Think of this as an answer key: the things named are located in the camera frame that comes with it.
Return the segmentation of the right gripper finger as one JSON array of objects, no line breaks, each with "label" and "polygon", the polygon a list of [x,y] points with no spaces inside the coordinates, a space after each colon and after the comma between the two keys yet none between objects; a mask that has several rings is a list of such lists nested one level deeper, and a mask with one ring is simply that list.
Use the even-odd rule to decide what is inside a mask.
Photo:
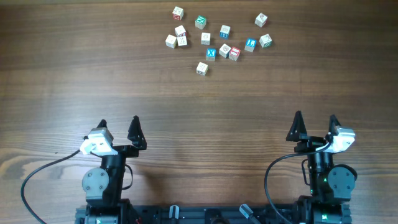
[{"label": "right gripper finger", "polygon": [[337,117],[333,114],[330,116],[329,120],[329,134],[337,134],[337,129],[341,126],[340,122],[338,121]]},{"label": "right gripper finger", "polygon": [[295,113],[292,126],[286,137],[286,141],[299,142],[307,140],[308,134],[303,120],[302,112],[298,110]]}]

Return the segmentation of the wooden base block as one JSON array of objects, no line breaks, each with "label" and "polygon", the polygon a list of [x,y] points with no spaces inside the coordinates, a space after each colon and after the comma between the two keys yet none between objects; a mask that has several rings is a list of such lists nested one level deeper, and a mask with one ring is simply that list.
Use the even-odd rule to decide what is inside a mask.
[{"label": "wooden base block", "polygon": [[207,71],[208,71],[208,65],[203,62],[199,62],[196,69],[197,74],[205,76]]}]

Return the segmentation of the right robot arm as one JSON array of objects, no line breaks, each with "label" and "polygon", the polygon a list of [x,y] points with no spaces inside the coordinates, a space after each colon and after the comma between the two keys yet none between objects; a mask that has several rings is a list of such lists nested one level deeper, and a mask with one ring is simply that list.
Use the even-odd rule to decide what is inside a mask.
[{"label": "right robot arm", "polygon": [[355,140],[353,129],[344,127],[335,115],[330,116],[328,134],[307,134],[301,111],[295,113],[286,137],[296,142],[294,151],[307,156],[310,196],[300,196],[292,209],[292,223],[349,224],[352,222],[348,202],[358,178],[357,172],[345,164],[334,164],[333,156],[347,150]]}]

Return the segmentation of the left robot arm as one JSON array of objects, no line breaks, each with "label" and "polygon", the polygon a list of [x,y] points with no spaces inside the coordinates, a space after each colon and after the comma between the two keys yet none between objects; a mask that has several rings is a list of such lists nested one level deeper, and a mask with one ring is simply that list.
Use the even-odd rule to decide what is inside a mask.
[{"label": "left robot arm", "polygon": [[84,155],[101,158],[99,168],[90,169],[82,179],[87,205],[76,210],[75,223],[114,224],[141,223],[142,218],[133,208],[130,200],[121,198],[124,173],[131,169],[126,159],[138,157],[139,151],[147,149],[138,116],[134,116],[128,129],[128,145],[115,146],[113,135],[109,132],[106,120],[101,120],[96,128],[85,136],[80,151]]}]

